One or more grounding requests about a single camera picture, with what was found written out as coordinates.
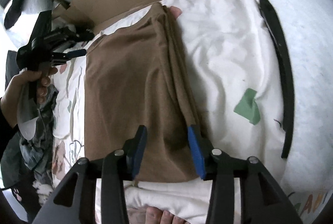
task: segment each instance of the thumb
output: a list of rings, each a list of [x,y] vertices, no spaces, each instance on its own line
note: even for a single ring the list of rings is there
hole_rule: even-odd
[[[28,82],[32,82],[32,81],[36,81],[38,79],[40,79],[42,76],[42,72],[38,71],[23,71],[21,73],[19,73],[16,77],[16,84],[17,85],[24,85]]]

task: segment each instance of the bolt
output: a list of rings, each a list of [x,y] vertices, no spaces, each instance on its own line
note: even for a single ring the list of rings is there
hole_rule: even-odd
[[[257,164],[259,162],[259,159],[256,158],[255,156],[250,156],[249,161],[251,164]]]
[[[116,151],[114,151],[114,155],[115,156],[122,156],[122,155],[124,155],[124,150],[122,150],[122,149],[116,150]]]
[[[220,149],[212,149],[211,154],[218,156],[222,154],[222,151]]]
[[[79,160],[78,160],[78,164],[79,165],[84,165],[84,164],[87,164],[88,163],[88,159],[85,158],[85,157],[81,157]]]

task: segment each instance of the brown folded garment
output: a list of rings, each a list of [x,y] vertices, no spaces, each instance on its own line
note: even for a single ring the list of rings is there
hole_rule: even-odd
[[[179,29],[154,3],[136,24],[102,36],[88,49],[84,83],[84,153],[90,160],[122,148],[148,129],[137,179],[184,182],[197,177],[187,127],[199,125]]]

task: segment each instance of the black sleeve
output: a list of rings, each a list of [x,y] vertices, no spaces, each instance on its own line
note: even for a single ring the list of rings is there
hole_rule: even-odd
[[[18,126],[16,125],[14,128],[6,121],[5,117],[2,114],[0,108],[0,159],[2,158],[3,152],[5,151],[8,142],[12,139],[16,131],[18,130]]]

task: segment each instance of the hand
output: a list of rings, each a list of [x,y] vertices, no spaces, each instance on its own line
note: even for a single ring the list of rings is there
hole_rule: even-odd
[[[57,72],[58,69],[52,67],[49,71],[49,76]],[[41,75],[41,72],[24,71],[14,76],[10,81],[4,96],[1,98],[0,107],[3,116],[12,128],[17,124],[17,106],[23,85],[40,79]],[[39,87],[36,92],[37,102],[40,104],[46,101],[47,87],[51,84],[51,80],[48,77],[43,77],[41,84],[42,87]]]
[[[177,217],[169,211],[159,210],[156,207],[148,207],[146,211],[145,224],[189,224],[187,221]]]

